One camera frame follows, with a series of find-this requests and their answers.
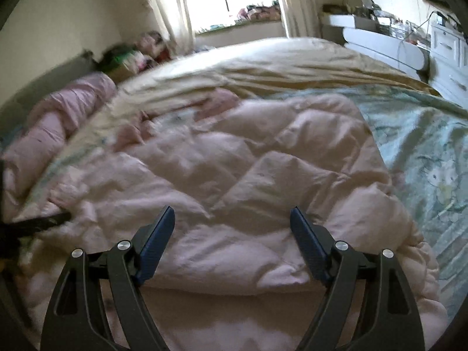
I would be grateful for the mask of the pink quilted jacket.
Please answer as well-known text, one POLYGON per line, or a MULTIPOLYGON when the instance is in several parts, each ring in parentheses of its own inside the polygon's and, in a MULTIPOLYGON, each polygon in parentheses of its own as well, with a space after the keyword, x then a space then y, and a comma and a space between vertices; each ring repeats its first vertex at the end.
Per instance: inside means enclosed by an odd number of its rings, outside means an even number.
POLYGON ((140 146, 66 168, 43 202, 73 219, 33 241, 24 300, 42 328, 70 252, 105 251, 175 209, 175 230, 145 303, 172 350, 293 350, 324 290, 290 231, 300 208, 355 250, 393 250, 426 346, 448 324, 439 265, 397 198, 367 122, 340 94, 246 101, 165 128, 140 146))

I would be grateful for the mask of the pile of clothes by bed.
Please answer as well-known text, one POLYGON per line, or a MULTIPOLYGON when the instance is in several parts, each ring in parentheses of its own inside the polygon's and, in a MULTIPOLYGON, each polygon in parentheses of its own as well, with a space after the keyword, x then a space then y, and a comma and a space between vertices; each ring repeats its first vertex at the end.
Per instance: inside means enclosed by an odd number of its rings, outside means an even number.
POLYGON ((120 43, 106 50, 97 70, 116 84, 171 61, 170 49, 157 31, 144 32, 133 44, 120 43))

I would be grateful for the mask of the pink rolled duvet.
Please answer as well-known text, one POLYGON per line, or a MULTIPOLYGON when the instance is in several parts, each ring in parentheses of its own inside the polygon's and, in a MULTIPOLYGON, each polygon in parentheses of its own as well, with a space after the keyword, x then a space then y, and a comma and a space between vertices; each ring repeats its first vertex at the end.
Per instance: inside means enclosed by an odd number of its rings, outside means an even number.
POLYGON ((36 103, 21 134, 1 155, 1 219, 21 211, 32 187, 67 141, 117 93, 114 81, 94 72, 68 83, 36 103))

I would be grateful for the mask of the grey padded headboard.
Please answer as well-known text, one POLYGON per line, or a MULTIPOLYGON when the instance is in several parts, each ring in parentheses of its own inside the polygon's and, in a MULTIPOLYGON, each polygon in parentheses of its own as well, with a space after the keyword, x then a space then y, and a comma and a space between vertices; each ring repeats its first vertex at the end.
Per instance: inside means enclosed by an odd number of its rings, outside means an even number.
POLYGON ((24 124, 33 106, 48 94, 96 70, 94 54, 84 50, 78 56, 40 75, 1 104, 1 138, 24 124))

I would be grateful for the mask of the teal cartoon print blanket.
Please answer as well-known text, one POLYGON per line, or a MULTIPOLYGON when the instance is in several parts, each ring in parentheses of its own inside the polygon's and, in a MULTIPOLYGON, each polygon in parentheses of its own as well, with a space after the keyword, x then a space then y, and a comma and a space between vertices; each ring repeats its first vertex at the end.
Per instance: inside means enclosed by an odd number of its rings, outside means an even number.
POLYGON ((392 86, 344 91, 369 124, 397 195, 439 263, 441 299, 453 319, 467 296, 467 111, 392 86))

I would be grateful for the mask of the white drawer cabinet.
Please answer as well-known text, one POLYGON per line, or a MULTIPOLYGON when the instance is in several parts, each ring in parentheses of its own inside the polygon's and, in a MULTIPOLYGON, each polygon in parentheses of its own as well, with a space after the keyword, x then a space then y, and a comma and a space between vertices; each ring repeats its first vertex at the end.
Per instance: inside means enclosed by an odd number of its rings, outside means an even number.
POLYGON ((455 29, 432 24, 429 85, 462 108, 468 104, 467 42, 455 29))

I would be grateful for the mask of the tan bed sheet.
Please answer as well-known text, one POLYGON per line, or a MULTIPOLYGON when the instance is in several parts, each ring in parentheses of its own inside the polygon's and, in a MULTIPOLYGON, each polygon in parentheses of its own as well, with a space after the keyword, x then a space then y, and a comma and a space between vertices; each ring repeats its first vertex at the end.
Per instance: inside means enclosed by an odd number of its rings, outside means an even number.
POLYGON ((327 40, 256 40, 181 57, 128 79, 118 86, 115 98, 70 138, 62 154, 95 146, 141 110, 185 104, 217 87, 250 98, 364 84, 438 94, 400 70, 327 40))

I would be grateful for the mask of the left cream curtain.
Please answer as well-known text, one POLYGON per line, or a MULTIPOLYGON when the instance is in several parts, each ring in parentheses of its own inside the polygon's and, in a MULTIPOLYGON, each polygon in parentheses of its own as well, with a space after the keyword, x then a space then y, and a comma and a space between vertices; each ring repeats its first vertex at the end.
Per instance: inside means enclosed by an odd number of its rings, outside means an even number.
POLYGON ((155 15, 159 33, 174 56, 185 56, 194 50, 187 0, 148 0, 155 15))

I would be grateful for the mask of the cream curtain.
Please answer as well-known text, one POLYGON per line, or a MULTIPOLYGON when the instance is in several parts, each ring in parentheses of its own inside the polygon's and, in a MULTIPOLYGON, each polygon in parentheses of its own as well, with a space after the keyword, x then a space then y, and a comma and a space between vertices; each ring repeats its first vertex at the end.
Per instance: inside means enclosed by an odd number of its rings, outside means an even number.
POLYGON ((278 0, 287 37, 321 37, 316 0, 278 0))
POLYGON ((185 56, 194 50, 187 0, 148 0, 155 15, 159 33, 174 56, 185 56))

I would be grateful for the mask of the white dressing table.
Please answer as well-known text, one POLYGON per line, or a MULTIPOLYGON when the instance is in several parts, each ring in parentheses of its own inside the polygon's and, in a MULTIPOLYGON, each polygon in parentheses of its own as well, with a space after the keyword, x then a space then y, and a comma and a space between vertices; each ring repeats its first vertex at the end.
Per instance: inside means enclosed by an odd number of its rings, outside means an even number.
POLYGON ((415 44, 406 27, 397 27, 395 17, 373 0, 343 0, 324 4, 321 33, 325 40, 342 45, 400 70, 410 77, 428 80, 429 55, 415 44))

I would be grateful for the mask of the right cream curtain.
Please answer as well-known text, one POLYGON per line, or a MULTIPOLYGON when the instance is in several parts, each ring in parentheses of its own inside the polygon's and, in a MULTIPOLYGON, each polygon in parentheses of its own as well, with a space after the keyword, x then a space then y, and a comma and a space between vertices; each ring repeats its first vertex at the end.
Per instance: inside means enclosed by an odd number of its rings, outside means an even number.
POLYGON ((316 0, 278 0, 287 37, 321 37, 316 0))

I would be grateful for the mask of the clutter on window sill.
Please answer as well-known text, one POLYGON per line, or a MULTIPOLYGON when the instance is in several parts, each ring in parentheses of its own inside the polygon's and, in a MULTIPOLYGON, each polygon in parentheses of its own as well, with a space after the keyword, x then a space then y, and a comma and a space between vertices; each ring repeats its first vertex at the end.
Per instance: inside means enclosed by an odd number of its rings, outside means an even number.
POLYGON ((279 5, 250 5, 238 12, 236 21, 280 21, 281 18, 282 14, 279 5))

